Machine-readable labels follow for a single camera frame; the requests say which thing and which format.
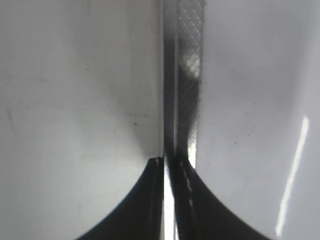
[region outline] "metal strip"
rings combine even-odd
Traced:
[[[196,166],[204,4],[204,0],[163,0],[165,240],[178,236],[169,171],[177,149]]]

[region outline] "curved black object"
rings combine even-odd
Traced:
[[[125,199],[78,240],[159,240],[164,161],[151,158]]]
[[[180,240],[269,240],[211,193],[185,154],[178,152],[170,167]]]

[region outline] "white surface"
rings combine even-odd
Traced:
[[[319,16],[317,0],[205,9],[196,169],[272,239],[319,238]]]
[[[0,239],[79,237],[160,154],[157,4],[0,1]]]

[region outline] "black curved edge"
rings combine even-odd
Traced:
[[[180,240],[269,240],[212,194],[185,154],[178,152],[170,167]]]
[[[164,161],[151,158],[125,199],[77,240],[159,240],[164,194]]]

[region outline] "white light streak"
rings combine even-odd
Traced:
[[[282,236],[282,231],[286,222],[286,215],[287,215],[287,210],[288,210],[288,202],[291,197],[291,191],[293,188],[293,184],[295,181],[295,177],[299,168],[302,152],[304,150],[304,146],[306,143],[306,138],[309,130],[309,119],[305,116],[302,121],[302,126],[301,126],[301,131],[300,131],[300,137],[298,144],[296,146],[295,150],[295,155],[293,159],[293,163],[291,166],[291,171],[288,175],[286,184],[285,184],[285,189],[283,193],[283,197],[280,203],[280,210],[278,214],[278,219],[276,222],[275,226],[275,235],[277,237]]]
[[[175,201],[171,191],[168,166],[164,167],[164,239],[175,240]]]

